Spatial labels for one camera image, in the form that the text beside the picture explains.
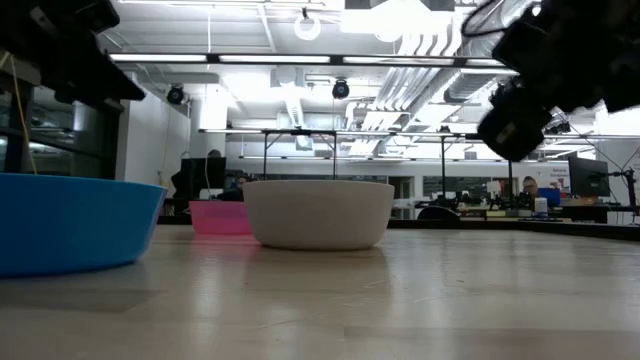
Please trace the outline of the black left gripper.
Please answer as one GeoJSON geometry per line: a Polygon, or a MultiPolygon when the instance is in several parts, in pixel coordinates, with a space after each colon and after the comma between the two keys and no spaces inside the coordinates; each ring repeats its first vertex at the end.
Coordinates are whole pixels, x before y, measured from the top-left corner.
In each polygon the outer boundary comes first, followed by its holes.
{"type": "Polygon", "coordinates": [[[109,0],[1,0],[1,48],[51,75],[64,102],[142,101],[145,92],[98,45],[119,23],[109,0]]]}

